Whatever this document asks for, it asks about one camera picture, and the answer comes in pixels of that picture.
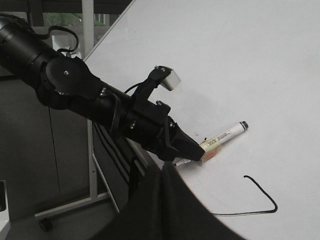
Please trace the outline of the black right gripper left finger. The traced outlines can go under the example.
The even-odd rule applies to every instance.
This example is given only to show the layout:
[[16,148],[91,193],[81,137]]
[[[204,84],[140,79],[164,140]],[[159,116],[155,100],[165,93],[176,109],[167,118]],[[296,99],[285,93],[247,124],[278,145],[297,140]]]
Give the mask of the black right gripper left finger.
[[161,172],[152,163],[127,205],[94,238],[96,240],[161,240]]

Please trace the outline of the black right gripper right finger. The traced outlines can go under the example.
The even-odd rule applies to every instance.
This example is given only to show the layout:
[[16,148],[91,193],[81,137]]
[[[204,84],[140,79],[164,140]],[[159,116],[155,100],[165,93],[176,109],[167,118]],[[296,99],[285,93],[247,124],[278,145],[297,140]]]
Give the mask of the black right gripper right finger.
[[161,171],[162,235],[164,240],[242,240],[196,198],[175,166]]

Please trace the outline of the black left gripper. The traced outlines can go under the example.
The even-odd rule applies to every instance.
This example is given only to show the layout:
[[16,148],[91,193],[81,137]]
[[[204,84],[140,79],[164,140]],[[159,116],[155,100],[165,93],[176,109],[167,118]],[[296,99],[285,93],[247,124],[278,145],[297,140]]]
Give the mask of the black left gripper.
[[199,161],[205,151],[184,133],[177,123],[169,122],[171,108],[148,100],[123,101],[123,136],[140,144],[163,161],[175,158]]

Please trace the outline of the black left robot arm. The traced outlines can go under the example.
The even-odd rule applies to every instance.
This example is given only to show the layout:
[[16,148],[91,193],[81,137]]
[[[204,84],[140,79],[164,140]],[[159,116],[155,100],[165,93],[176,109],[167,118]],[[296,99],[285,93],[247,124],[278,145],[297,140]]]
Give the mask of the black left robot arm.
[[0,64],[32,87],[43,105],[79,114],[163,161],[201,159],[204,150],[169,116],[170,107],[149,101],[159,85],[173,90],[179,84],[173,69],[156,66],[128,95],[93,75],[82,59],[65,56],[66,49],[54,50],[48,37],[17,16],[0,16]]

